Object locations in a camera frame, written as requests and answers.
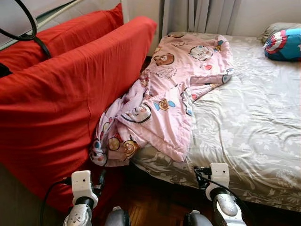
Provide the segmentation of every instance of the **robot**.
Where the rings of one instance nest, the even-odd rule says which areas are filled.
[[[229,186],[229,168],[226,163],[211,163],[210,167],[195,168],[199,188],[213,201],[216,226],[246,226],[241,209],[227,191]],[[92,226],[92,209],[97,206],[98,196],[104,186],[103,171],[99,184],[93,185],[89,170],[72,173],[71,185],[73,208],[64,221],[64,226]],[[199,211],[193,210],[185,215],[184,226],[213,226]],[[114,207],[106,219],[105,226],[130,226],[128,213],[121,207]]]
[[[205,191],[207,199],[213,201],[215,226],[246,226],[240,207],[227,191],[230,181],[228,165],[211,163],[210,167],[195,167],[194,171],[200,190]],[[193,210],[185,215],[183,226],[213,225],[199,211]]]
[[[97,206],[98,197],[104,187],[103,170],[99,177],[99,184],[93,185],[91,171],[76,171],[71,175],[73,193],[73,208],[65,218],[63,226],[92,226],[92,209]],[[114,207],[106,219],[105,226],[130,226],[127,211],[121,207]]]

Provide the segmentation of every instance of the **red cushion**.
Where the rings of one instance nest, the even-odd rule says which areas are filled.
[[[45,31],[40,38],[52,57],[94,41],[122,26],[121,4],[108,11],[97,11],[69,20]],[[16,73],[47,59],[34,41],[20,41],[0,52],[0,62]]]
[[[0,79],[0,162],[30,191],[43,197],[52,183],[87,169],[99,117],[138,78],[155,29],[152,20],[137,17]],[[66,211],[70,188],[53,193],[49,204]]]

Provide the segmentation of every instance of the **pillowcase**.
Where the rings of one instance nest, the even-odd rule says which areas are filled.
[[[264,33],[257,37],[257,39],[261,40],[262,43],[265,43],[268,38],[276,32],[294,28],[301,28],[301,24],[298,23],[274,23],[268,26]]]
[[[301,61],[301,28],[283,30],[270,36],[264,45],[272,60]]]

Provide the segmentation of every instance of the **pink blanket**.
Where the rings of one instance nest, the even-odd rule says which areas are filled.
[[[164,37],[140,79],[102,114],[91,159],[98,165],[126,165],[150,143],[175,161],[184,161],[193,102],[227,82],[232,73],[232,53],[223,36]]]

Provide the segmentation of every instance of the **gray floral bed sheet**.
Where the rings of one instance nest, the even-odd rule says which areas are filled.
[[[186,162],[152,146],[132,162],[156,178],[192,187],[198,186],[194,166],[226,162],[229,187],[243,200],[301,212],[301,64],[267,59],[256,38],[225,37],[236,72],[194,102]]]

